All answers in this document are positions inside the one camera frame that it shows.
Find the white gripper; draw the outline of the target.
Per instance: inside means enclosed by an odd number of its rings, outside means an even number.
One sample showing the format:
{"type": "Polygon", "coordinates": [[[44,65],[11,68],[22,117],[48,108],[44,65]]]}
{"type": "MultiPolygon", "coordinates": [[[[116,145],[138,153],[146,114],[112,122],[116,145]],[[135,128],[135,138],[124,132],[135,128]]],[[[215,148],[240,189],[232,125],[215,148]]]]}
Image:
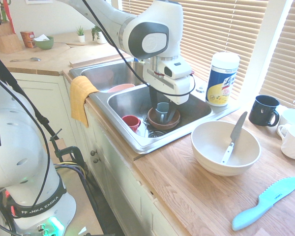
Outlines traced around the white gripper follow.
{"type": "Polygon", "coordinates": [[[191,66],[184,60],[145,60],[143,79],[149,87],[152,108],[158,105],[158,91],[169,101],[166,122],[170,122],[176,112],[177,105],[185,103],[189,98],[191,66]]]}

